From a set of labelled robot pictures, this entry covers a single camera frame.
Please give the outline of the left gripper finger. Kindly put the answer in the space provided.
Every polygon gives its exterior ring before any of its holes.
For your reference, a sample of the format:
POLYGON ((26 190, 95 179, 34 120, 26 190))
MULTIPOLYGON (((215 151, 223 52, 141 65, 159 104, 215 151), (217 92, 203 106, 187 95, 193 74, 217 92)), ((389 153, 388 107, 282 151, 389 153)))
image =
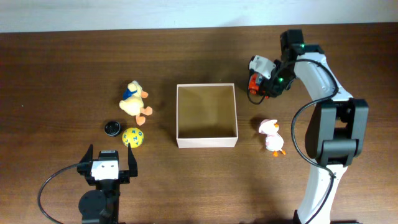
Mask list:
POLYGON ((138 176, 138 169, 137 169, 137 161, 132 153, 131 144, 127 145, 127 154, 128 154, 128 167, 129 167, 129 176, 130 177, 137 177, 138 176))
POLYGON ((88 150, 86 151, 85 155, 80 160, 80 163, 91 162, 92 159, 93 159, 93 145, 90 144, 90 146, 88 147, 88 150))

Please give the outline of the red grey toy truck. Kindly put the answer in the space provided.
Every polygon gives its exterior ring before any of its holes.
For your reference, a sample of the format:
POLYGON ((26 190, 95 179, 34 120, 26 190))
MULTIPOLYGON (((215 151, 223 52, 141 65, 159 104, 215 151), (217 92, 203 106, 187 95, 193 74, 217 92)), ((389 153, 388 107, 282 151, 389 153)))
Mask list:
POLYGON ((250 76, 248 90, 252 95, 263 96, 265 99, 268 99, 266 88, 265 88, 265 77, 259 73, 253 73, 250 76))

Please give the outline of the yellow plush duck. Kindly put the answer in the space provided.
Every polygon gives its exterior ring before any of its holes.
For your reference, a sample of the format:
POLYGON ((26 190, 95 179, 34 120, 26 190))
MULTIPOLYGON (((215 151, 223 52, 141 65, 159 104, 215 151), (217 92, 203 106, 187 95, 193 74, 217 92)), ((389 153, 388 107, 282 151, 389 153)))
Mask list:
POLYGON ((145 106, 143 99, 149 96, 144 91, 138 81, 133 80, 127 85, 123 94, 123 99, 119 102, 119 107, 128 115, 135 117, 136 124, 142 126, 146 122, 146 116, 153 113, 150 106, 145 106))

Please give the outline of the pink hat duck figurine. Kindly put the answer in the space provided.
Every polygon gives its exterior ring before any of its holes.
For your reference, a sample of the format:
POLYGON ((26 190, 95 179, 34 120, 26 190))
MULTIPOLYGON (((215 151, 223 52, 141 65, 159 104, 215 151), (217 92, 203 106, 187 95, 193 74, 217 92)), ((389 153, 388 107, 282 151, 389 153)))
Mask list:
POLYGON ((278 152, 286 155, 283 150, 284 140, 278 133, 279 125, 276 119, 264 119, 259 126, 259 133, 265 134, 265 148, 272 152, 274 157, 278 156, 278 152))

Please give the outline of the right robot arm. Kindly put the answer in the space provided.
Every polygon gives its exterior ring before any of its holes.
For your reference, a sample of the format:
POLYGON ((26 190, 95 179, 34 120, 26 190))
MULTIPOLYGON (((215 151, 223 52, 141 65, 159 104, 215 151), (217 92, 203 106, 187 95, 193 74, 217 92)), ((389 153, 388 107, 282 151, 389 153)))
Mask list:
POLYGON ((254 56, 249 64, 257 90, 248 94, 275 98, 300 80, 311 102, 303 105, 290 125, 293 145, 310 164, 305 195, 294 211, 293 223, 330 223, 338 184, 363 150, 369 106, 356 99, 338 82, 323 49, 306 44, 302 30, 280 35, 281 58, 271 61, 254 56))

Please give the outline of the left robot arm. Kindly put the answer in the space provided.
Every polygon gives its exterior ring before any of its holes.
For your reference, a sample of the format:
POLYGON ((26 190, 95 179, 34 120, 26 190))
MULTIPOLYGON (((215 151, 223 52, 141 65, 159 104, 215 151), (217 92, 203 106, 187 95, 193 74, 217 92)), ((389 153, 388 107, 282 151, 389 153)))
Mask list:
POLYGON ((82 223, 119 222, 120 186, 138 176, 137 161, 130 144, 127 145, 127 163, 127 170, 119 169, 119 153, 115 150, 100 151, 98 158, 93 159, 93 146, 89 146, 76 169, 88 185, 95 187, 83 194, 79 201, 82 223))

